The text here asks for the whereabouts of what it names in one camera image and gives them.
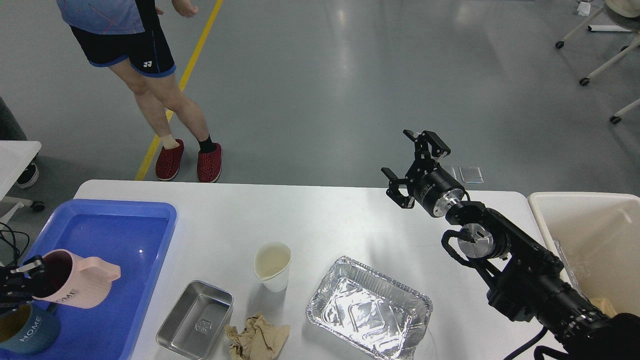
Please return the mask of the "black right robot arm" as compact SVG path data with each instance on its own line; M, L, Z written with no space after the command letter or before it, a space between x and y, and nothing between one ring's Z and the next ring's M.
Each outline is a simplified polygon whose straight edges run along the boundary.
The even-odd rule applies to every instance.
M637 360L639 317L608 316L560 277L562 260L503 214L469 193L439 164L451 150L437 133L405 129L414 161L403 178L382 167L387 196L400 208L415 203L432 218L445 218L459 230L446 230L441 245L487 284L487 303L513 322L532 319L542 330L512 351L513 360L533 348L542 360Z

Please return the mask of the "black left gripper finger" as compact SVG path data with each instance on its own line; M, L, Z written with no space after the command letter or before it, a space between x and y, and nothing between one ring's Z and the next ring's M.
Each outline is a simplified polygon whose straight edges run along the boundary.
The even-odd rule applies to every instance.
M29 305L34 301L34 294L19 289L2 289L0 292L0 312L14 313L23 305Z
M22 265L7 267L8 283L43 283L46 280L46 264L41 255L35 255Z

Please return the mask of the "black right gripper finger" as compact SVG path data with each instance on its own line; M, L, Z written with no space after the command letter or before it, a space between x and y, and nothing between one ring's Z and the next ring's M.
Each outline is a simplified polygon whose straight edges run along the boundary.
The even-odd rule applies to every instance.
M413 208L416 200L415 193L418 187L417 169L411 167L404 178L398 178L389 167L382 167L381 172L388 180L386 195L402 209Z
M414 161L409 167L407 178L423 178L427 174L442 170L440 159L451 154L451 148L435 132L423 130L415 132L405 129L402 131L414 145Z

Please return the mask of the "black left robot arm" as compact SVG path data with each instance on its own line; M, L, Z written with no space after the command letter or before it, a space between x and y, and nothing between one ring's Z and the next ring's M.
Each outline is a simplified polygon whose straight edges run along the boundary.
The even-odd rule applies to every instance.
M0 316L6 317L27 305L43 292L47 267L40 255L28 259L22 266L7 265L0 270Z

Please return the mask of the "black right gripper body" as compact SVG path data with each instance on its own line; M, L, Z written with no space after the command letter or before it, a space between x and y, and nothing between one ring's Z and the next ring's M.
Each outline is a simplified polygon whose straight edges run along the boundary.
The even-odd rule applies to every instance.
M433 218L444 217L464 196L464 187L441 167L420 170L413 180L414 200Z

